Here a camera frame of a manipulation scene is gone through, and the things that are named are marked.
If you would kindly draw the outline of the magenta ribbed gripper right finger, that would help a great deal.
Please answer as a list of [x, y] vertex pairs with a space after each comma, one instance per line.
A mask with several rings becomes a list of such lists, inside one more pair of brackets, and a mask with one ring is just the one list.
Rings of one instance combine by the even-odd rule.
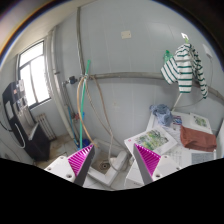
[[145, 185], [152, 183], [153, 173], [161, 156], [138, 144], [134, 144], [133, 154], [137, 161], [143, 183]]

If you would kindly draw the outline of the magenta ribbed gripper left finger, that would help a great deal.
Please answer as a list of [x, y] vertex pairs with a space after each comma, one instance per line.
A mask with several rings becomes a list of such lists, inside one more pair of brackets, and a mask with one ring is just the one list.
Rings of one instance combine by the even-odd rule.
[[74, 174], [74, 183], [82, 186], [85, 182], [88, 170], [91, 166], [93, 157], [95, 155], [94, 145], [91, 144], [79, 151], [73, 153], [68, 157], [69, 165], [71, 166]]

